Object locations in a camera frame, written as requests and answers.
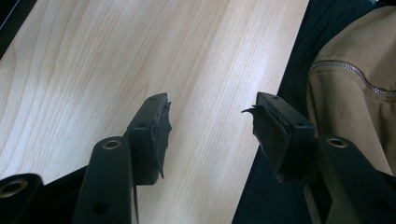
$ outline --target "tan fabric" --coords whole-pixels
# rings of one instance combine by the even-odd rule
[[[396,91],[396,7],[376,9],[350,24],[318,54],[318,62],[344,62],[372,86]],[[309,117],[318,134],[357,145],[375,169],[396,174],[396,96],[374,93],[356,73],[339,66],[310,71]]]

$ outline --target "zipper teeth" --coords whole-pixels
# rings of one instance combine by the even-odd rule
[[[373,85],[371,85],[366,78],[363,75],[363,72],[361,70],[359,70],[359,68],[357,68],[356,66],[354,66],[353,64],[350,63],[344,63],[344,62],[336,62],[336,61],[332,61],[332,62],[319,62],[319,63],[314,63],[312,64],[311,68],[309,70],[318,68],[318,67],[324,67],[324,66],[334,66],[334,67],[343,67],[353,73],[355,73],[356,75],[358,75],[361,80],[363,80],[364,84],[374,93],[377,94],[381,94],[381,95],[385,95],[385,96],[396,96],[396,91],[385,91],[385,90],[381,90]]]

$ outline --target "person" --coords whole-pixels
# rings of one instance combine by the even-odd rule
[[[311,0],[277,95],[308,118],[307,77],[319,51],[350,23],[386,5],[369,0]],[[259,149],[233,223],[310,223],[303,185],[280,184]]]

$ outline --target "light wood surface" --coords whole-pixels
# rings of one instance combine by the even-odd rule
[[[230,223],[258,147],[241,111],[276,93],[307,2],[38,0],[0,62],[0,177],[73,172],[167,92],[141,223]]]

